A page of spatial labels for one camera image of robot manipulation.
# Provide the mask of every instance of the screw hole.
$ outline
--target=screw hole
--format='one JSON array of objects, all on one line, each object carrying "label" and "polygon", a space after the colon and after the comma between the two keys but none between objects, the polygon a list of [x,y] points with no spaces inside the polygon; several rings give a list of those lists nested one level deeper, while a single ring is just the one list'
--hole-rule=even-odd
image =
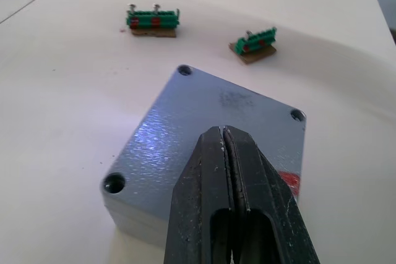
[{"label": "screw hole", "polygon": [[111,194],[120,193],[125,187],[125,178],[120,173],[109,174],[103,181],[103,187]]},{"label": "screw hole", "polygon": [[298,122],[303,122],[303,121],[305,121],[305,114],[304,114],[302,111],[298,110],[298,109],[292,110],[292,111],[290,112],[290,114],[291,114],[291,117],[292,117],[294,120],[298,121]]},{"label": "screw hole", "polygon": [[178,72],[181,75],[190,75],[190,74],[192,74],[192,69],[188,65],[180,65],[178,67]]}]

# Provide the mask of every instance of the red marking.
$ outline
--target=red marking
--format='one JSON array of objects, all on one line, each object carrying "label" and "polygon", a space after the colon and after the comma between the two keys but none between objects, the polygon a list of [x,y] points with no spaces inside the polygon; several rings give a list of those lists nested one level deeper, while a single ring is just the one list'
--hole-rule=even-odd
[{"label": "red marking", "polygon": [[152,27],[159,27],[161,25],[161,18],[159,17],[153,17],[151,19],[151,26]]},{"label": "red marking", "polygon": [[137,17],[132,18],[130,28],[131,29],[136,29],[137,26],[139,25],[139,19]]},{"label": "red marking", "polygon": [[290,187],[294,196],[298,196],[299,194],[299,176],[294,173],[279,171],[280,177],[287,183]]}]

